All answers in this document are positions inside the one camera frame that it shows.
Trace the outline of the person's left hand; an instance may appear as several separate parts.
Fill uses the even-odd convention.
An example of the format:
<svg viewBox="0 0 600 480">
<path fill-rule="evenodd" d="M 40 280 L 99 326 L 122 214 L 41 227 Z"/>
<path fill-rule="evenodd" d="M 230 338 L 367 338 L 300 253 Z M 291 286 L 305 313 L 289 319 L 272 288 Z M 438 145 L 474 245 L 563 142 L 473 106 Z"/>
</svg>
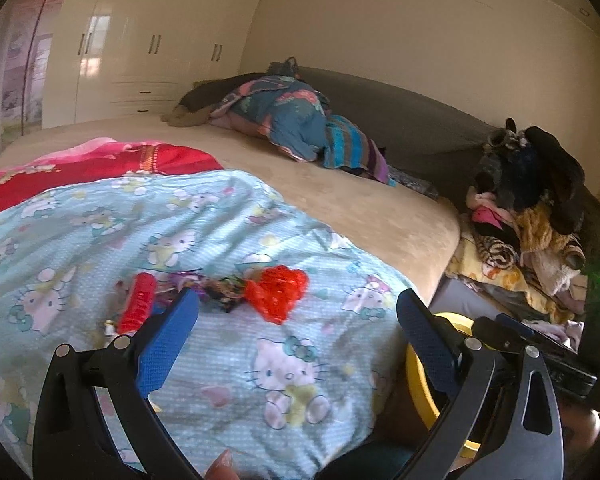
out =
<svg viewBox="0 0 600 480">
<path fill-rule="evenodd" d="M 209 466 L 204 480 L 239 480 L 230 450 L 223 451 Z"/>
</svg>

